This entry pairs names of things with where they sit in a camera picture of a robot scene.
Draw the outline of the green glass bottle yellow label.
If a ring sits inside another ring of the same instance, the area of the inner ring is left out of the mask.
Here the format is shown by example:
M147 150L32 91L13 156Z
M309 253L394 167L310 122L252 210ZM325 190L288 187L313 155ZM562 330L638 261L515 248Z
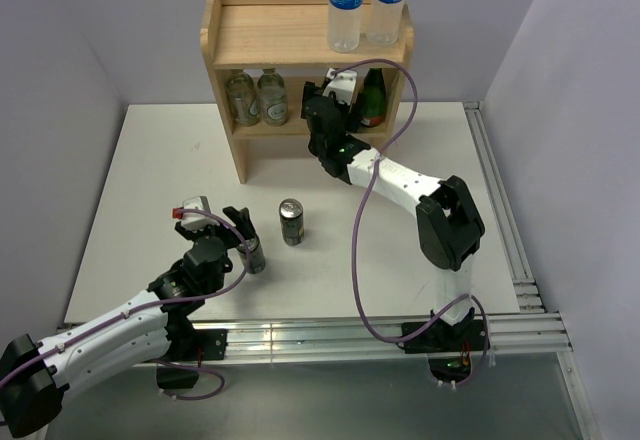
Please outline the green glass bottle yellow label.
M377 127L385 120L387 93L381 68L371 68L367 72L358 95L357 106L363 127Z

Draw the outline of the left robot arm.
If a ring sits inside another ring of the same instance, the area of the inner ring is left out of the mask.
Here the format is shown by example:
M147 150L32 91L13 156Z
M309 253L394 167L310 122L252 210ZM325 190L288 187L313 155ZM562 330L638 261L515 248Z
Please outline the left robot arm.
M112 311L35 341L24 334L1 354L1 424L14 438L47 426L73 394L146 361L183 359L195 346L190 315L227 292L228 252L256 236L248 209L221 216L196 205L172 212L192 246L148 287Z

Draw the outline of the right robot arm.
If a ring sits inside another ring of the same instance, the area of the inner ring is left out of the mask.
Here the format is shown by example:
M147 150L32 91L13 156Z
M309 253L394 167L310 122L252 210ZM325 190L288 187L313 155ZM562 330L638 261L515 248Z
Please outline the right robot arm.
M308 149L332 177L363 187L364 200L376 192L413 215L420 250L436 268L436 312L417 330L433 332L435 343L452 350L474 321L471 272L485 234L484 222L467 184L419 174L347 133L347 105L307 81L301 116L310 131Z

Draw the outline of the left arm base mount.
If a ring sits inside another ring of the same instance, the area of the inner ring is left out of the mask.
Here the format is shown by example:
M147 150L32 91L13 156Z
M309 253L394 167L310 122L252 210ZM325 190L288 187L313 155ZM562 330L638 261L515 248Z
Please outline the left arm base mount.
M196 330L189 340L162 357L162 360L173 363L195 363L198 368L207 361L221 361L226 354L227 336L227 329ZM162 365L156 368L156 384L163 390L187 391L196 385L199 378L199 372Z

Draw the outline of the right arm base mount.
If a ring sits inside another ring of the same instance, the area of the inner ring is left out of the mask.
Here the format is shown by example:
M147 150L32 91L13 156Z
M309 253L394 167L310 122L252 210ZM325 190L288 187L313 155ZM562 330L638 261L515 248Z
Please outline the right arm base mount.
M472 319L452 327L438 320L420 336L398 345L405 354L426 355L428 368L437 383L458 386L468 381L488 357L491 346L482 320Z

